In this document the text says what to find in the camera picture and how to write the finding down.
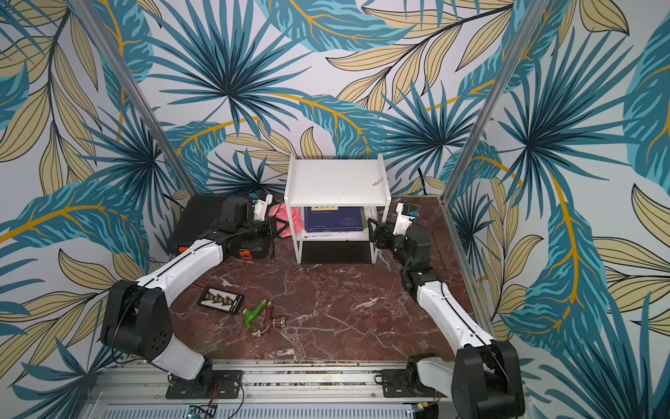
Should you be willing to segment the pink cleaning cloth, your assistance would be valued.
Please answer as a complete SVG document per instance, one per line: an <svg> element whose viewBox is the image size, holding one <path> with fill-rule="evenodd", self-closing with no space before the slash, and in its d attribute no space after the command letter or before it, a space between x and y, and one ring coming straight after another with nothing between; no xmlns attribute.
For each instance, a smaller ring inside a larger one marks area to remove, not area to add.
<svg viewBox="0 0 670 419"><path fill-rule="evenodd" d="M275 204L270 207L269 216L275 219L276 232L280 238L292 237L293 233L301 232L305 228L301 210L298 208L287 209L285 204Z"/></svg>

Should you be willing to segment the white two-tier bookshelf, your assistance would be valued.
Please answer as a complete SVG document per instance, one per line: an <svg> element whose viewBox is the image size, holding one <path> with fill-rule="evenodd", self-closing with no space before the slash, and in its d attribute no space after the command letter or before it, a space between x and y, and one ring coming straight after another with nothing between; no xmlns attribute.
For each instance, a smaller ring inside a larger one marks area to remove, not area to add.
<svg viewBox="0 0 670 419"><path fill-rule="evenodd" d="M305 160L290 156L284 204L287 214L308 207L361 207L367 218L387 221L391 192L383 155L374 160ZM369 264L379 251L360 232L307 233L290 220L295 257L300 265Z"/></svg>

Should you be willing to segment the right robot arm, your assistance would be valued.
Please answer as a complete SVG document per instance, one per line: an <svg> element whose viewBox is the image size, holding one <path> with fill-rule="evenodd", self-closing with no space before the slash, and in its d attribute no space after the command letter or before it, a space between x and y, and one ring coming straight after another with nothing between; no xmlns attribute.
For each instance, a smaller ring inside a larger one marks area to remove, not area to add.
<svg viewBox="0 0 670 419"><path fill-rule="evenodd" d="M415 381L449 397L462 418L521 418L526 412L518 351L479 326L450 293L431 264L432 232L410 223L406 230L367 220L369 239L391 251L401 266L401 283L434 321L455 354L415 361Z"/></svg>

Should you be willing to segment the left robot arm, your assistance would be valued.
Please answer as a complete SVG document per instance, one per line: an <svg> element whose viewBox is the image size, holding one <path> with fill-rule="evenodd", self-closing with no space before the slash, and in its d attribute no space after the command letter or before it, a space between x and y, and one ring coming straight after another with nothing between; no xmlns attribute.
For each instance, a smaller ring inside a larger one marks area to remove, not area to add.
<svg viewBox="0 0 670 419"><path fill-rule="evenodd" d="M199 379L206 359L176 338L169 309L197 279L227 258L267 256L276 234L269 214L273 203L272 195L265 193L191 199L170 239L176 256L134 282L110 288L102 343L174 377Z"/></svg>

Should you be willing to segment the black plastic tool case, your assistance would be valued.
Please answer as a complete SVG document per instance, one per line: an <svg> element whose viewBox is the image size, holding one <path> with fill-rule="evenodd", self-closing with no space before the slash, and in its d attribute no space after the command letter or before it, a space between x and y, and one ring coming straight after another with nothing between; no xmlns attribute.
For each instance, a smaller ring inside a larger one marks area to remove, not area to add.
<svg viewBox="0 0 670 419"><path fill-rule="evenodd" d="M260 260L268 257L270 247L230 249L230 238L242 225L261 222L250 219L250 203L250 196L212 194L191 198L167 240L169 253L177 256L198 239L209 239L223 246L225 258ZM270 223L273 241L275 225L269 213L265 221Z"/></svg>

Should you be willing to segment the dark blue book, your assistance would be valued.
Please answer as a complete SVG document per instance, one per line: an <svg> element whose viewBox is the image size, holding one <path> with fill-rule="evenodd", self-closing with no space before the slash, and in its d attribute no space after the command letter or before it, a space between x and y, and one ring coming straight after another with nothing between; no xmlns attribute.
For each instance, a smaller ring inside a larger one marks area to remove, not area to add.
<svg viewBox="0 0 670 419"><path fill-rule="evenodd" d="M304 227L310 233L364 230L361 207L305 207Z"/></svg>

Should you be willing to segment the green handled tool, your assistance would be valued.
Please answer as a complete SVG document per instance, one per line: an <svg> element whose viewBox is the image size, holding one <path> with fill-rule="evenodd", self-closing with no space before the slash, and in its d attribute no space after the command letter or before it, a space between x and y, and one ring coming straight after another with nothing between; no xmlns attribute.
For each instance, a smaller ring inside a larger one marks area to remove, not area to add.
<svg viewBox="0 0 670 419"><path fill-rule="evenodd" d="M254 329L255 320L265 311L268 303L268 300L261 300L253 309L244 309L244 326L248 331L252 331Z"/></svg>

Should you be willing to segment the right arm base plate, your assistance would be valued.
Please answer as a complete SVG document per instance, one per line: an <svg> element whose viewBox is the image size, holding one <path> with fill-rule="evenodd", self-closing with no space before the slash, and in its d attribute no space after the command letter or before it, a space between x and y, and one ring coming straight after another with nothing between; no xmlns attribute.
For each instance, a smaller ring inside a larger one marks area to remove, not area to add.
<svg viewBox="0 0 670 419"><path fill-rule="evenodd" d="M422 384L414 367L381 370L375 375L374 382L382 387L385 398L446 397L440 391Z"/></svg>

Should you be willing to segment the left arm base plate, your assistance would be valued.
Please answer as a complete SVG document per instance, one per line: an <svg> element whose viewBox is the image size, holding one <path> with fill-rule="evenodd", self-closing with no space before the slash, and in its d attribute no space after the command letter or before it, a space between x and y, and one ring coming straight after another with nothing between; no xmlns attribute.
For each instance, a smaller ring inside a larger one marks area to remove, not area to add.
<svg viewBox="0 0 670 419"><path fill-rule="evenodd" d="M242 370L205 371L190 381L170 375L166 398L168 400L237 399L243 376Z"/></svg>

